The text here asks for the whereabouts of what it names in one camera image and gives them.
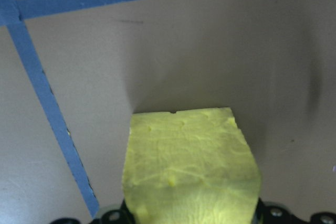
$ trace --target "foam block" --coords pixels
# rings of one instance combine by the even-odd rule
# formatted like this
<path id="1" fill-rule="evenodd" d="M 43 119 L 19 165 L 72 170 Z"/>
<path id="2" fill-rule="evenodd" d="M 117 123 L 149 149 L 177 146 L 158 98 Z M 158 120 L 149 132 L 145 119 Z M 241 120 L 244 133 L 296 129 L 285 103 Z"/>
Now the foam block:
<path id="1" fill-rule="evenodd" d="M 230 108 L 133 115 L 122 184 L 137 224 L 249 224 L 260 181 Z"/>

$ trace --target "screw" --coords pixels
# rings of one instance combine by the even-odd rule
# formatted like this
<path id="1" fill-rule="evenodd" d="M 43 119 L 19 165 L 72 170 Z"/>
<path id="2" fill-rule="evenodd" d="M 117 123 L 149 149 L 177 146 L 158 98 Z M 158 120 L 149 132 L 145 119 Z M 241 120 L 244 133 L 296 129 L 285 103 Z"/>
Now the screw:
<path id="1" fill-rule="evenodd" d="M 322 215 L 320 220 L 324 223 L 324 224 L 334 224 L 335 221 L 333 218 L 327 216 L 327 215 Z"/>
<path id="2" fill-rule="evenodd" d="M 120 218 L 120 213 L 113 212 L 109 216 L 109 221 L 116 221 L 116 220 L 119 220 L 119 218 Z"/>
<path id="3" fill-rule="evenodd" d="M 272 208 L 270 212 L 271 212 L 271 215 L 273 215 L 274 217 L 281 217 L 282 216 L 282 211 L 279 208 Z"/>

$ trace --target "yellow foam block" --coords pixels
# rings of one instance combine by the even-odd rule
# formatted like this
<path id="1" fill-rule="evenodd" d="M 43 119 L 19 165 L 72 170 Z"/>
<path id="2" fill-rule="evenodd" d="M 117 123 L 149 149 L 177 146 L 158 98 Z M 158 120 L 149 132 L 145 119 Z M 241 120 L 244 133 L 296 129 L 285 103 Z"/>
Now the yellow foam block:
<path id="1" fill-rule="evenodd" d="M 141 113 L 122 184 L 137 224 L 250 224 L 260 172 L 230 108 Z"/>

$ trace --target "dark mark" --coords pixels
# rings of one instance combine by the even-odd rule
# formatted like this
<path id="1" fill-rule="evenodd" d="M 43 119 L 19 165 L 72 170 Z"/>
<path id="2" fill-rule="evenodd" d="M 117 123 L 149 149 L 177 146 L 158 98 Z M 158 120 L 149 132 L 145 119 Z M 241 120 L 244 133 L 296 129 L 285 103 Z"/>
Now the dark mark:
<path id="1" fill-rule="evenodd" d="M 143 24 L 143 21 L 130 20 L 130 19 L 117 19 L 117 21 L 121 23 L 129 23 L 129 24 L 138 24 L 138 25 Z"/>
<path id="2" fill-rule="evenodd" d="M 309 66 L 309 91 L 307 111 L 315 115 L 322 93 L 322 66 L 318 58 L 313 58 Z"/>

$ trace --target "floor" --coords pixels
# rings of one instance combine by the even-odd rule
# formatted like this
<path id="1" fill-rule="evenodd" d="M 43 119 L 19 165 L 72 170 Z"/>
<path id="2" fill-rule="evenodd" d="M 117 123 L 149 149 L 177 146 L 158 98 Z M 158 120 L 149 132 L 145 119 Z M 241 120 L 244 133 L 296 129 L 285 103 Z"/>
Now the floor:
<path id="1" fill-rule="evenodd" d="M 335 0 L 137 0 L 25 20 L 100 207 L 134 112 L 229 106 L 261 197 L 336 211 Z M 92 218 L 0 27 L 0 223 Z"/>

